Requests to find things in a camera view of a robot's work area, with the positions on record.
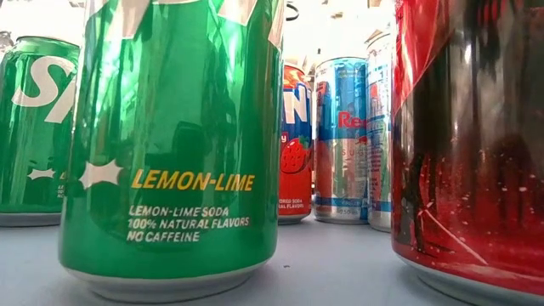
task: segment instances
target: aluminum can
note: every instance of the aluminum can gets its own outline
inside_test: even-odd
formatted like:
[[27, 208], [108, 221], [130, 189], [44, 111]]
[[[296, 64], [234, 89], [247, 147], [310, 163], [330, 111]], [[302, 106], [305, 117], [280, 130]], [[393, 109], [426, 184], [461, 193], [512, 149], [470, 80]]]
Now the aluminum can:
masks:
[[240, 285], [276, 246], [284, 3], [87, 11], [61, 264], [127, 302]]
[[315, 217], [366, 224], [366, 59], [338, 58], [316, 68]]
[[279, 224], [296, 224], [312, 212], [314, 146], [312, 92], [304, 72], [285, 65], [280, 140]]
[[544, 304], [542, 5], [398, 6], [393, 246], [471, 304]]
[[0, 225], [60, 222], [79, 47], [20, 37], [0, 65]]
[[368, 222], [376, 230], [391, 230], [391, 35], [383, 33], [368, 44]]

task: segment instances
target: sprite can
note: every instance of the sprite can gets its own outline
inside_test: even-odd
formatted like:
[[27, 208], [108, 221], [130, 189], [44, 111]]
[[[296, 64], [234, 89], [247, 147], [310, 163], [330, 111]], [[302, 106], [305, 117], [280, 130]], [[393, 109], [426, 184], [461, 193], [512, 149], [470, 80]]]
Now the sprite can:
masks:
[[60, 221], [78, 54], [70, 42], [20, 37], [3, 57], [0, 226]]
[[126, 302], [240, 285], [276, 246], [283, 1], [87, 12], [60, 262]]

